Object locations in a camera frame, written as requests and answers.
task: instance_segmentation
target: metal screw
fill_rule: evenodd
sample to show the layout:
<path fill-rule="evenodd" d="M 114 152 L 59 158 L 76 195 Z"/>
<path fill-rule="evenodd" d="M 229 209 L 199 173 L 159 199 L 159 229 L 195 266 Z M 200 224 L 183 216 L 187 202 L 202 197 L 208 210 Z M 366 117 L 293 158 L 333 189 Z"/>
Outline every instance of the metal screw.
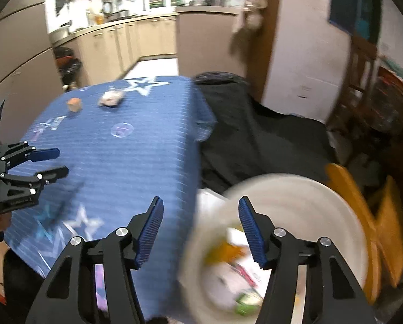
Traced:
<path fill-rule="evenodd" d="M 125 236 L 128 234 L 128 229 L 127 228 L 119 228 L 116 230 L 116 235 L 117 236 Z"/>
<path fill-rule="evenodd" d="M 81 243 L 81 237 L 80 236 L 73 237 L 70 240 L 70 244 L 73 245 L 73 246 L 77 246 L 80 243 Z"/>
<path fill-rule="evenodd" d="M 275 230 L 274 230 L 274 234 L 277 236 L 277 237 L 279 237 L 279 238 L 282 238 L 283 236 L 285 236 L 285 230 L 284 229 L 282 229 L 282 228 L 276 228 Z"/>
<path fill-rule="evenodd" d="M 332 245 L 332 241 L 329 238 L 321 238 L 320 243 L 326 247 Z"/>

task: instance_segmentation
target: black cloth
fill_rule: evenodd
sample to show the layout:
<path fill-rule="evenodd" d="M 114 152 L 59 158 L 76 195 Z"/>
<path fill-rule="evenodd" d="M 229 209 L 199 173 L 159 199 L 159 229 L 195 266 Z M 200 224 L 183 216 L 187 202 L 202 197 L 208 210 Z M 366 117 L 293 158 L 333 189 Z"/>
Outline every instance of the black cloth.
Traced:
<path fill-rule="evenodd" d="M 325 165 L 336 158 L 323 123 L 263 107 L 252 100 L 250 85 L 237 75 L 210 72 L 193 80 L 217 119 L 200 148 L 202 187 L 223 193 L 267 173 L 327 180 Z"/>

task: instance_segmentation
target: white star pattern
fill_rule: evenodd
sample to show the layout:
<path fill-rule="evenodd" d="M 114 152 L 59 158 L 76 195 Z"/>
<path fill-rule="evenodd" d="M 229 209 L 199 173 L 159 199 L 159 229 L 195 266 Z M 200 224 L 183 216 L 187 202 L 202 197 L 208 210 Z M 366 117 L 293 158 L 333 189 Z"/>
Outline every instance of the white star pattern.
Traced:
<path fill-rule="evenodd" d="M 49 268 L 49 270 L 50 270 L 49 263 L 46 262 L 44 257 L 53 258 L 53 261 L 54 261 L 59 256 L 59 254 L 62 252 L 62 250 L 64 248 L 65 248 L 64 234 L 62 232 L 62 229 L 58 228 L 56 230 L 56 234 L 55 234 L 55 237 L 54 237 L 52 251 L 51 252 L 50 251 L 38 251 L 38 254 L 40 255 L 40 257 L 43 260 L 43 262 L 46 264 L 47 268 Z"/>
<path fill-rule="evenodd" d="M 128 82 L 128 84 L 130 84 L 130 86 L 123 90 L 125 92 L 138 91 L 138 93 L 143 96 L 149 96 L 149 93 L 151 92 L 151 89 L 154 86 L 171 84 L 171 83 L 167 83 L 167 82 L 157 82 L 157 81 L 155 81 L 155 79 L 156 79 L 156 77 L 146 77 L 142 80 L 127 79 L 127 82 Z M 148 83 L 151 85 L 148 85 L 145 87 L 138 86 L 138 84 L 145 84 L 145 83 Z"/>
<path fill-rule="evenodd" d="M 88 217 L 86 216 L 86 209 L 83 205 L 80 205 L 80 207 L 78 208 L 76 220 L 68 220 L 62 223 L 73 236 L 78 235 L 74 228 L 80 228 L 81 224 L 83 223 L 86 226 L 84 229 L 84 239 L 86 241 L 92 241 L 92 235 L 100 226 L 104 224 L 104 222 L 99 218 L 88 219 Z"/>

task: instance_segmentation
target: white object on table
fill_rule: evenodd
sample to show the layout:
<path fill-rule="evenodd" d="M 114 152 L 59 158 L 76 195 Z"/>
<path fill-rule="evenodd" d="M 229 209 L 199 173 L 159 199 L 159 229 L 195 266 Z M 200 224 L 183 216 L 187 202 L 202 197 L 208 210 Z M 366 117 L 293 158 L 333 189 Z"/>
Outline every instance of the white object on table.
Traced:
<path fill-rule="evenodd" d="M 187 242 L 179 281 L 191 314 L 199 324 L 252 324 L 256 316 L 240 317 L 215 308 L 205 300 L 200 286 L 203 259 L 227 228 L 239 224 L 238 202 L 248 196 L 258 213 L 270 217 L 296 238 L 317 241 L 329 237 L 353 271 L 365 282 L 368 268 L 365 234 L 350 206 L 336 192 L 314 180 L 290 174 L 267 174 L 244 181 L 225 192 L 228 201 L 217 204 L 207 218 L 202 214 Z M 292 324 L 302 322 L 306 267 L 299 266 Z"/>

